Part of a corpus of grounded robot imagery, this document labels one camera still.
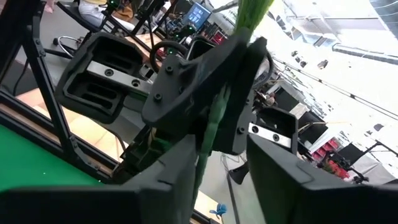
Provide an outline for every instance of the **wooden surface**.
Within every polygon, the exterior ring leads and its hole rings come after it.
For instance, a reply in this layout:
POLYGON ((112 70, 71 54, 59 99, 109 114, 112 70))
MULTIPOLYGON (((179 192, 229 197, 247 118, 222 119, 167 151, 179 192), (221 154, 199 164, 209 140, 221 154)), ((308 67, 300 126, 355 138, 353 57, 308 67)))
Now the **wooden surface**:
MULTIPOLYGON (((24 93, 18 96, 17 98, 23 101, 25 104, 31 106, 37 112, 43 114, 48 118, 50 117, 49 112, 47 111, 47 108, 45 106, 44 100, 42 98, 42 95, 40 93, 40 90, 38 88, 29 91, 27 93, 24 93)), ((28 120, 27 118, 13 111, 7 106, 0 104, 0 110, 8 113, 9 115, 15 117, 19 121, 22 121, 23 123, 29 125, 31 128, 38 130, 38 132, 42 133, 44 136, 47 136, 48 138, 59 143, 58 137, 56 137, 54 134, 46 131, 45 129, 41 128, 39 125, 33 123, 32 121, 28 120)), ((65 113, 65 117, 68 121, 69 128, 74 134, 81 137, 82 139, 92 144, 93 146, 97 147, 99 150, 111 156, 113 159, 121 161, 119 156, 121 155, 123 150, 121 148, 119 141, 116 139, 116 137, 113 134, 111 134, 102 126, 100 126, 96 122, 92 121, 91 119, 83 115, 77 114, 66 108, 63 108, 63 112, 65 113)), ((94 160, 93 162, 100 165, 100 167, 105 172, 109 174, 111 173, 111 170, 104 168, 103 166, 101 166, 99 162, 94 160)), ((199 192, 198 199, 195 204, 195 210, 206 215, 209 218, 218 220, 214 214, 209 213, 210 210, 216 210, 217 204, 218 203, 216 201, 209 198, 207 195, 203 194, 202 192, 199 192)))
MULTIPOLYGON (((150 35, 149 34, 139 34, 136 35, 136 37, 138 39, 140 39, 143 43, 145 43, 150 49, 152 48, 152 44, 150 42, 150 35)), ((162 41, 158 36, 156 36, 155 34, 153 35, 154 37, 154 44, 159 43, 160 41, 162 41)), ((133 38, 131 37, 126 37, 126 39, 130 42, 132 42, 133 44, 135 44, 140 51, 142 51, 142 53, 144 54, 144 62, 145 63, 149 63, 149 52, 141 45, 139 45, 133 38)))

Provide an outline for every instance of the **blue object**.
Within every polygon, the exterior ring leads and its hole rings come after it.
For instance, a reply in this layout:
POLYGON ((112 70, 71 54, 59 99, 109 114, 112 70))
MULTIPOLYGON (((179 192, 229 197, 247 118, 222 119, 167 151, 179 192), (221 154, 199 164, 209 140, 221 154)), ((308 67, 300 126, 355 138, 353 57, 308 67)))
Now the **blue object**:
POLYGON ((196 2, 182 19, 182 23, 187 25, 188 22, 191 22, 196 30, 199 30, 209 18, 210 14, 211 12, 208 9, 196 2))
POLYGON ((217 205, 217 210, 210 210, 209 212, 215 214, 217 218, 219 218, 219 216, 221 217, 226 213, 226 205, 219 203, 217 205))

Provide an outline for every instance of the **floor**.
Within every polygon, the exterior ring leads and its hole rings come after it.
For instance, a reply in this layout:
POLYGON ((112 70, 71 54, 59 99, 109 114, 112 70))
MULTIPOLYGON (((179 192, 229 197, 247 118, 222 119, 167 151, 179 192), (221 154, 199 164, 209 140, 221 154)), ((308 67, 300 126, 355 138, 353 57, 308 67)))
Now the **floor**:
MULTIPOLYGON (((87 30, 82 28, 77 22, 68 17, 56 6, 53 14, 45 13, 42 18, 40 38, 45 48, 54 48, 52 45, 52 40, 54 37, 61 35, 80 37, 84 36, 86 33, 87 30)), ((20 62, 25 62, 26 56, 23 50, 20 50, 16 59, 20 62)), ((63 72, 63 68, 68 63, 68 60, 49 54, 46 55, 45 60, 47 62, 47 68, 50 71, 52 80, 54 84, 56 84, 63 72)), ((139 128, 143 127, 143 125, 144 123, 142 122, 139 114, 126 110, 122 111, 122 116, 108 128, 113 130, 117 129, 117 132, 121 135, 121 137, 125 141, 128 141, 128 139, 133 139, 134 135, 139 131, 139 128)), ((227 159, 229 168, 237 167, 239 163, 242 163, 242 161, 235 162, 234 160, 236 159, 237 158, 227 159)), ((237 185, 235 183, 232 183, 232 185, 240 223, 265 223, 250 176, 245 178, 242 185, 237 185)), ((224 165, 221 162, 221 153, 214 152, 209 158, 200 190, 217 202, 223 203, 227 206, 228 211, 223 216, 223 221, 225 224, 236 223, 226 180, 226 172, 224 165)))

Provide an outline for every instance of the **chair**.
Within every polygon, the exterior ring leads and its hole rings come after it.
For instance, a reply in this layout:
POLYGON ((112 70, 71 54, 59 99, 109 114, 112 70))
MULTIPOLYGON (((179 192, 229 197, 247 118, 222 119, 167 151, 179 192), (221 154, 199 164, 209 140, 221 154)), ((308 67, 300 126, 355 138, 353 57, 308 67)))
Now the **chair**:
POLYGON ((96 32, 100 31, 100 28, 95 27, 91 25, 90 23, 86 22, 79 13, 79 3, 80 0, 74 0, 73 2, 63 2, 63 1, 58 1, 57 6, 64 11, 68 16, 70 16, 72 19, 77 21, 81 26, 84 28, 88 29, 88 33, 85 35, 83 40, 78 40, 73 37, 68 37, 68 36, 61 36, 61 37, 56 37, 53 39, 53 44, 54 45, 59 45, 60 48, 63 50, 63 52, 59 52, 57 50, 52 50, 52 49, 45 49, 45 51, 48 54, 56 55, 59 57, 63 58, 72 58, 73 54, 75 53, 76 49, 73 49, 69 46, 66 46, 62 43, 62 39, 70 39, 74 40, 78 45, 84 43, 86 40, 90 38, 90 36, 96 32))

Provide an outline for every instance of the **green felt surface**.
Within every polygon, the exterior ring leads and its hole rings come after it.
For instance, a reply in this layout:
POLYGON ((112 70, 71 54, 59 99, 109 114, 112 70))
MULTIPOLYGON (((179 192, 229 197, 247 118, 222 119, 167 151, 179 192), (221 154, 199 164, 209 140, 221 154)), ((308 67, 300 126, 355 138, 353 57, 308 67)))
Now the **green felt surface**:
POLYGON ((101 184, 1 125, 0 143, 0 191, 38 185, 101 184))

